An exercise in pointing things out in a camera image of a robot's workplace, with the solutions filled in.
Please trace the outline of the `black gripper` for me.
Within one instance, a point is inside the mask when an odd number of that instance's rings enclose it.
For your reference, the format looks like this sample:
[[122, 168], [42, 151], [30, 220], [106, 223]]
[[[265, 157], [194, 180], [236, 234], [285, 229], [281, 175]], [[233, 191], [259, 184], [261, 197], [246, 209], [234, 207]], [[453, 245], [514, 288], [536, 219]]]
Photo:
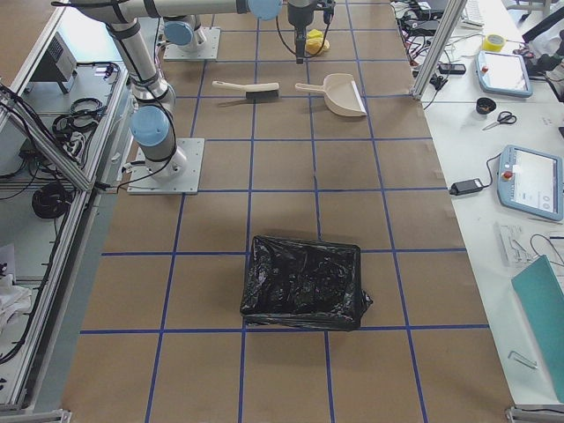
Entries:
[[295, 62], [303, 64], [306, 58], [306, 27], [314, 20], [315, 0], [288, 0], [288, 22], [294, 27]]

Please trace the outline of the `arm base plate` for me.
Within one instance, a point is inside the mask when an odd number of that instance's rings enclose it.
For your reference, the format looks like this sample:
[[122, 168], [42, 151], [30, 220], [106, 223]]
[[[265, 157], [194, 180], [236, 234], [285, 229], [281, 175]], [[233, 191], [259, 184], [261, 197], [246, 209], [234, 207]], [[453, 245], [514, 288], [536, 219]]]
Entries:
[[184, 23], [170, 22], [164, 30], [167, 46], [164, 53], [166, 61], [203, 61], [213, 60], [219, 52], [219, 27], [200, 26], [194, 30]]
[[138, 147], [136, 160], [144, 164], [133, 167], [132, 182], [127, 191], [133, 195], [191, 194], [198, 192], [204, 156], [203, 138], [177, 138], [177, 150], [167, 166], [145, 160], [142, 149]]

